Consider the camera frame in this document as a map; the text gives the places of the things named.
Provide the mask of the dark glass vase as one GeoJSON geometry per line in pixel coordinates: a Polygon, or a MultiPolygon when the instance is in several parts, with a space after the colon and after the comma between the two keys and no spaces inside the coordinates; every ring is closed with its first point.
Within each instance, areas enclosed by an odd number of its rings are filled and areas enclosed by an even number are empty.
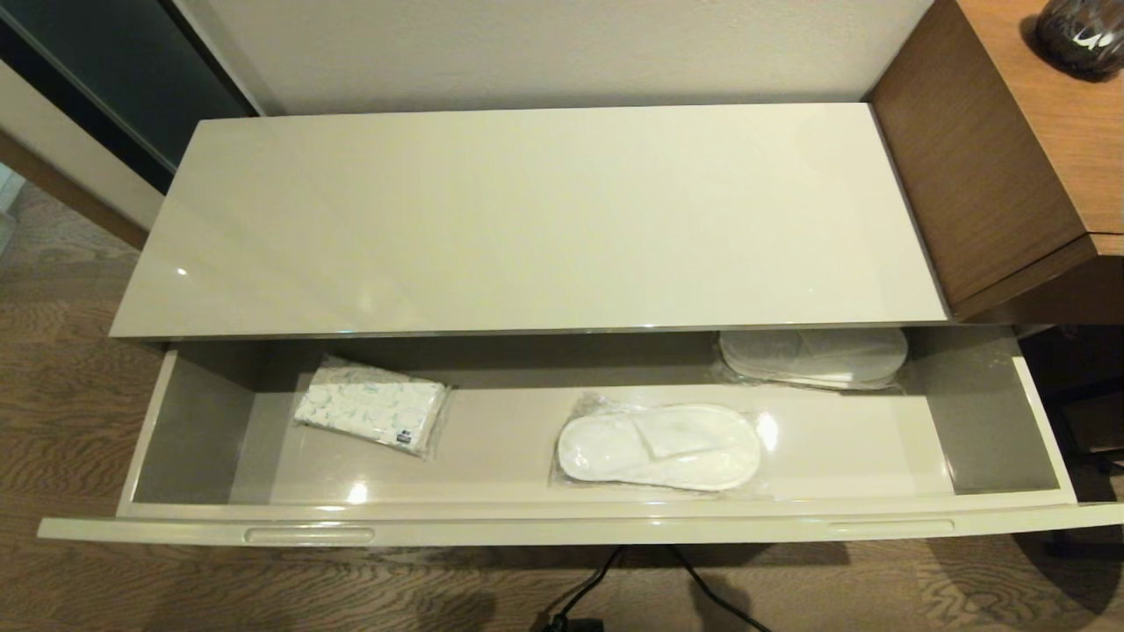
{"type": "Polygon", "coordinates": [[[1099,83],[1124,69],[1124,0],[1048,0],[1034,36],[1057,67],[1099,83]]]}

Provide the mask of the floral blue-white tissue pack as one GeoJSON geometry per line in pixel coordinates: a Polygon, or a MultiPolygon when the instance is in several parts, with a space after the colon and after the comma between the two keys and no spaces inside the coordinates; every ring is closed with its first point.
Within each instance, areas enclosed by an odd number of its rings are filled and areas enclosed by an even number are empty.
{"type": "Polygon", "coordinates": [[[345,356],[325,355],[297,400],[303,427],[346,435],[429,457],[452,388],[345,356]]]}

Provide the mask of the white slippers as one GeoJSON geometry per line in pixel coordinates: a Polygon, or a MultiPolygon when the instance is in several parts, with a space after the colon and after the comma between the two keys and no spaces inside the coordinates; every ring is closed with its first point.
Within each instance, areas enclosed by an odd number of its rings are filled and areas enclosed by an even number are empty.
{"type": "Polygon", "coordinates": [[[827,391],[883,391],[910,355],[899,328],[729,331],[716,343],[737,380],[827,391]]]}
{"type": "Polygon", "coordinates": [[[774,499],[764,412],[706,400],[658,401],[586,391],[551,445],[551,487],[774,499]]]}

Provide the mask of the brown wooden desk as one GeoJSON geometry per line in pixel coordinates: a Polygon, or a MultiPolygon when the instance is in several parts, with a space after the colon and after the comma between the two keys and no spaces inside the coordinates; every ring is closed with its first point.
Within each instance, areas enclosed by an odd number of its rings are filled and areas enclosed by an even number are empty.
{"type": "Polygon", "coordinates": [[[1048,0],[933,0],[868,96],[960,323],[1124,325],[1124,69],[1034,36],[1048,0]]]}

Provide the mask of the dark glass door panel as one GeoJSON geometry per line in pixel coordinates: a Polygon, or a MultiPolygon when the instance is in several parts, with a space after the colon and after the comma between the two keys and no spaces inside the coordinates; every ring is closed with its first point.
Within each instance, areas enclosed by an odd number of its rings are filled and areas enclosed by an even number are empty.
{"type": "Polygon", "coordinates": [[[176,0],[0,0],[0,61],[158,192],[197,124],[259,112],[176,0]]]}

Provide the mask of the beige glossy wide drawer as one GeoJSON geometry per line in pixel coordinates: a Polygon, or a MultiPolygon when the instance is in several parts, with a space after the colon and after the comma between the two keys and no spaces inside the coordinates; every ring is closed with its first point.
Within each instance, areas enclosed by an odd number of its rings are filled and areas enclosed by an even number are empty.
{"type": "Polygon", "coordinates": [[[827,542],[1124,527],[1080,502],[1010,333],[908,332],[887,391],[736,383],[710,333],[180,341],[112,520],[57,540],[212,547],[827,542]],[[294,419],[321,356],[448,383],[429,455],[294,419]],[[566,484],[559,432],[597,405],[746,413],[764,463],[729,493],[566,484]]]}

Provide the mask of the wooden baseboard strip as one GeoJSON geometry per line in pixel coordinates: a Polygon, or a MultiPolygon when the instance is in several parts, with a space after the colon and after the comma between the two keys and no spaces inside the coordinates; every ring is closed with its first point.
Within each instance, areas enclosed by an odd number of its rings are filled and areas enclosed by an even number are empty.
{"type": "Polygon", "coordinates": [[[60,200],[61,204],[67,205],[72,211],[84,216],[88,222],[96,224],[97,227],[107,233],[111,233],[129,247],[145,247],[148,231],[140,227],[140,224],[105,204],[105,200],[89,192],[71,177],[65,177],[60,169],[53,168],[48,161],[36,155],[31,148],[24,147],[19,139],[15,139],[10,133],[3,129],[0,129],[0,162],[3,162],[7,168],[11,168],[18,175],[24,177],[29,183],[60,200]]]}

